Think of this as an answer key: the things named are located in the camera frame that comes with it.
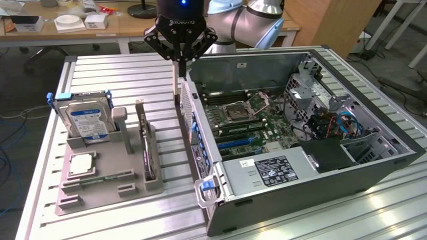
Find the hard drive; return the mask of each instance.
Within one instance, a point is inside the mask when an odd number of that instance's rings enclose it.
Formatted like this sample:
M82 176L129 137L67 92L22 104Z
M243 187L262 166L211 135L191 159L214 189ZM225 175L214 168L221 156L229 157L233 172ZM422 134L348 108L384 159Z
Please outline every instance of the hard drive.
M110 141L109 133L118 130L110 91L62 93L55 100L53 95L49 99L71 138L82 137L87 144Z

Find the desk leg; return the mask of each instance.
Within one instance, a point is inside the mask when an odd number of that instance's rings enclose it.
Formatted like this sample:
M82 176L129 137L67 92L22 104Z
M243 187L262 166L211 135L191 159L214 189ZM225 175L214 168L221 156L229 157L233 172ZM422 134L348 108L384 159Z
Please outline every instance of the desk leg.
M414 11L412 12L412 14L408 16L402 26L400 27L400 30L396 32L396 34L393 35L392 40L389 41L388 45L386 45L386 49L392 49L397 40L401 38L402 33L405 32L405 30L408 29L410 23L413 22L416 16L420 14L424 6L426 5L426 2L422 2L421 4L418 4L417 8L414 9Z
M118 44L121 48L121 54L130 54L130 39L129 38L119 38Z
M380 26L380 28L378 28L378 30L377 30L377 32L376 32L372 40L370 40L369 43L368 43L368 46L366 46L366 49L368 49L368 50L370 50L370 49L374 47L376 42L377 42L377 40L381 38L381 36L382 36L382 34L384 34L384 31L385 31L389 23L392 22L394 16L397 15L397 12L400 11L402 5L404 5L404 1L398 0L398 2L396 3L396 5L394 5L394 7L393 7L393 9L392 9L392 11L390 11L390 13L389 13L385 21L382 22L382 24L381 24L381 26Z
M295 36L297 36L297 31L287 32L287 34L285 35L283 42L282 42L282 47L291 47L293 46Z
M414 58L414 60L412 61L412 63L408 65L412 69L416 68L417 64L420 64L422 58L427 55L427 44L425 46L425 48L421 50L420 54L417 55L417 57Z

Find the white box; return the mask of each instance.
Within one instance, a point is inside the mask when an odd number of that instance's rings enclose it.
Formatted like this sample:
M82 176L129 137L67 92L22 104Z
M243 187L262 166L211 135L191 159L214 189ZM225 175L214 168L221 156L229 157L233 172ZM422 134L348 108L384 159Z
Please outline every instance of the white box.
M14 16L13 22L19 32L42 32L43 26L46 25L42 16Z
M365 31L361 33L358 42L356 43L353 50L352 50L352 54L360 54L364 52L364 48L365 46L369 45L369 41L372 40L372 35L368 34Z
M87 29L106 29L109 22L105 14L89 15L85 20Z
M55 20L55 26L59 34L73 33L87 30L81 17L74 15L59 16Z

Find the gray floor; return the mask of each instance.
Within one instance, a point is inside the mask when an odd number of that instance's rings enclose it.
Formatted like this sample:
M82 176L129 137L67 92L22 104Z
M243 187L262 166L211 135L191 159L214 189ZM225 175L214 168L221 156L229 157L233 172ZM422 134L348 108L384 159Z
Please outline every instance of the gray floor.
M376 32L385 17L374 18L368 26L370 32ZM385 31L384 37L389 31L396 28L397 22L393 22ZM427 43L427 36L417 31L408 29L402 38L397 42L392 50L380 48L386 55L386 59L376 57L370 61L365 61L374 73L384 78L389 78L414 89L424 88L427 83L418 84L421 79L414 69L408 67L413 58L422 50ZM31 47L30 53L34 54L41 48ZM65 49L77 56L83 55L109 55L119 54L119 47L114 43L101 45L101 51L94 51L91 45L66 46ZM146 51L143 45L134 46L134 52ZM10 53L0 57L0 112L18 108L29 109L38 105L46 104L47 92L54 92L58 87L65 57L59 53L53 52L34 65L35 74L29 76L22 71L22 65L29 59L30 54L22 54L18 48L11 48ZM370 74L368 68L361 63L352 63L370 81L378 84L376 77ZM427 58L418 65L421 70L427 71ZM388 95L400 103L404 103L402 95L393 89L385 88ZM414 112L425 110L425 104L409 98L408 107ZM34 116L43 115L49 109L42 109L34 113ZM427 120L414 116L421 123L427 126ZM22 141L7 150L9 156L15 164L18 175L22 182L23 196L15 208L23 208L26 203L27 191L31 184L34 168L37 165L39 148L45 135L47 118L33 119L27 121L27 134ZM14 131L14 127L0 124L0 140ZM18 185L11 177L7 184L0 188L0 209L5 209L14 202L18 194ZM0 216L0 239L10 240L15 238L19 221L22 217L21 211L13 211Z

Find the aluminum extrusion table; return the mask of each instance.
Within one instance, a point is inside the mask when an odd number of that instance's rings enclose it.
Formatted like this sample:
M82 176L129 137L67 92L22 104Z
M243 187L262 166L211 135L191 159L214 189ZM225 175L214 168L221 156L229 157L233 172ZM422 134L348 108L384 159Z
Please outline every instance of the aluminum extrusion table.
M321 46L314 49L408 134L427 148L425 127L330 49ZM207 237L174 105L173 63L163 60L157 53L83 56L67 60L59 93L110 89L115 106L126 107L130 113L129 126L138 123L133 104L137 99L145 100L149 120L157 126L166 191L147 198L57 216L55 202L67 130L53 111L17 239L346 240L397 237L418 239L427 236L425 155L366 192L225 235ZM323 81L337 94L346 91L329 75L325 75Z

